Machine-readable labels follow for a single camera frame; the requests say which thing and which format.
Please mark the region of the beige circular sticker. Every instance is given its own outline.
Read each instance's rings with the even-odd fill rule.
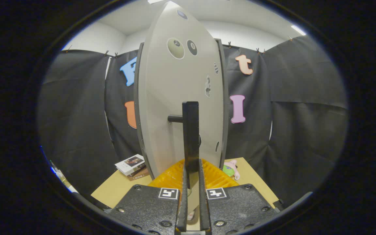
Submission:
[[[170,54],[177,58],[182,59],[184,58],[185,49],[182,43],[175,38],[170,38],[167,40],[167,49],[169,50]]]

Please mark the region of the black circular sticker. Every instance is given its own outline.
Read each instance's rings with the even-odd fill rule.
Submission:
[[[182,11],[180,11],[180,10],[176,10],[176,12],[178,13],[178,15],[179,15],[180,17],[182,17],[182,18],[188,20],[187,15],[185,15]]]
[[[195,43],[191,40],[188,40],[187,41],[187,47],[188,47],[188,50],[191,52],[192,55],[197,55],[197,46],[195,45]]]

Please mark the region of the black fabric backdrop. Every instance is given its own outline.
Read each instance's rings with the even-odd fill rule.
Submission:
[[[61,52],[46,73],[38,102],[40,143],[47,158],[92,202],[91,193],[119,161],[104,114],[108,58],[97,52]]]
[[[105,80],[105,113],[111,139],[120,161],[135,154],[142,154],[137,130],[128,124],[127,108],[124,106],[126,102],[134,101],[134,86],[126,86],[126,77],[120,71],[121,66],[137,56],[137,51],[111,58]]]
[[[229,123],[226,159],[244,157],[278,198],[283,199],[288,206],[322,182],[342,149],[346,137],[348,113],[346,94],[340,76],[328,56],[307,36],[288,40],[269,49],[265,54],[257,54],[254,50],[234,46],[231,48],[224,46],[224,54],[229,95],[245,96],[243,114],[246,118],[243,123]],[[235,60],[239,55],[246,55],[252,61],[249,64],[249,68],[254,70],[251,75],[240,71],[239,63]],[[46,155],[62,162],[58,167],[68,172],[65,175],[74,186],[76,183],[83,185],[76,187],[78,191],[79,188],[85,188],[89,192],[95,190],[114,172],[114,163],[136,153],[141,154],[137,130],[128,124],[127,110],[124,106],[124,103],[134,101],[134,86],[126,86],[126,77],[119,70],[121,66],[137,56],[137,50],[111,58],[105,81],[105,104],[100,101],[100,95],[103,97],[104,92],[98,88],[103,87],[107,57],[95,52],[82,51],[69,51],[61,56],[56,61],[62,66],[59,68],[52,66],[51,70],[75,71],[74,76],[79,74],[87,78],[88,82],[91,79],[91,82],[94,82],[94,89],[83,91],[82,99],[90,99],[91,101],[88,102],[92,102],[94,106],[99,105],[92,109],[96,109],[96,113],[99,114],[97,121],[93,123],[100,124],[90,132],[93,137],[98,138],[96,141],[85,140],[84,135],[80,138],[82,142],[90,142],[86,149],[94,149],[94,151],[97,149],[97,152],[104,154],[95,165],[92,164],[95,155],[90,152],[73,152],[66,155],[65,159],[63,159],[64,155],[59,154],[53,157],[50,151],[46,151]],[[66,60],[66,57],[70,57],[69,60],[73,63],[71,61],[60,63],[61,58]],[[43,86],[43,90],[48,90],[42,94],[47,96],[58,97],[59,90],[64,91],[62,94],[67,94],[61,85],[50,89],[45,87],[46,85]],[[45,107],[54,105],[49,101],[45,102],[47,103]],[[101,126],[101,123],[105,123],[102,107],[105,107],[115,154],[111,153],[113,150],[106,128]],[[231,103],[229,108],[231,119],[233,117]],[[67,112],[81,111],[69,108]],[[41,117],[47,118],[46,115],[55,119],[56,114],[40,114]],[[78,128],[83,122],[78,117],[82,118],[82,115],[75,116],[77,119],[70,123],[75,123]],[[70,126],[66,130],[76,131]],[[42,144],[51,146],[57,144],[57,141],[54,136],[51,141]],[[74,148],[76,144],[68,147],[64,144],[64,146],[64,149],[68,150],[77,149]],[[85,160],[80,164],[79,169],[73,171],[71,169],[78,165],[69,159]],[[87,168],[93,169],[93,174],[86,175],[83,180],[83,175],[88,172]]]

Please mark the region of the black vertical post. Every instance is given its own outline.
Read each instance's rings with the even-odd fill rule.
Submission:
[[[188,188],[191,189],[190,176],[198,172],[199,144],[199,114],[198,102],[189,101],[182,103],[182,124],[184,135],[185,167],[187,170]]]

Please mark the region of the metal rod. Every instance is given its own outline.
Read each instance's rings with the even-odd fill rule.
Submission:
[[[182,115],[169,115],[167,117],[167,120],[169,122],[180,122],[180,123],[183,122]]]

